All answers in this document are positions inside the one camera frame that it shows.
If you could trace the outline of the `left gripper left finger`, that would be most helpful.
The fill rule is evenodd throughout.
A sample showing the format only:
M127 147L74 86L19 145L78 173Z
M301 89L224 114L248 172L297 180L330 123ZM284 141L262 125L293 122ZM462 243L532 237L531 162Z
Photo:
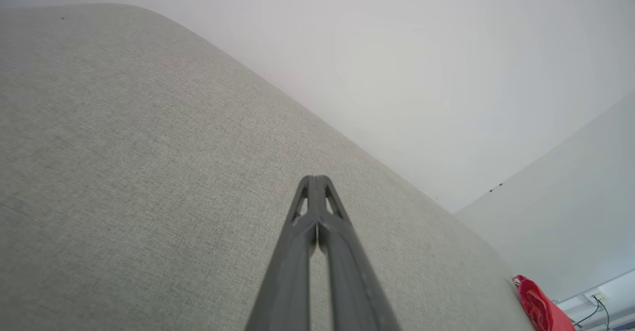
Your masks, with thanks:
M309 331L310 258L315 251L315 177L299 182L246 324L248 331Z

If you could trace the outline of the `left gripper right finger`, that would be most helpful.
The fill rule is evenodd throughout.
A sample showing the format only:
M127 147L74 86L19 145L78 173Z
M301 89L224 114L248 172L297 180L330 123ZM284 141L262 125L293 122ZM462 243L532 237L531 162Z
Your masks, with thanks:
M327 256L333 329L399 331L397 317L333 182L317 176L316 187L319 246Z

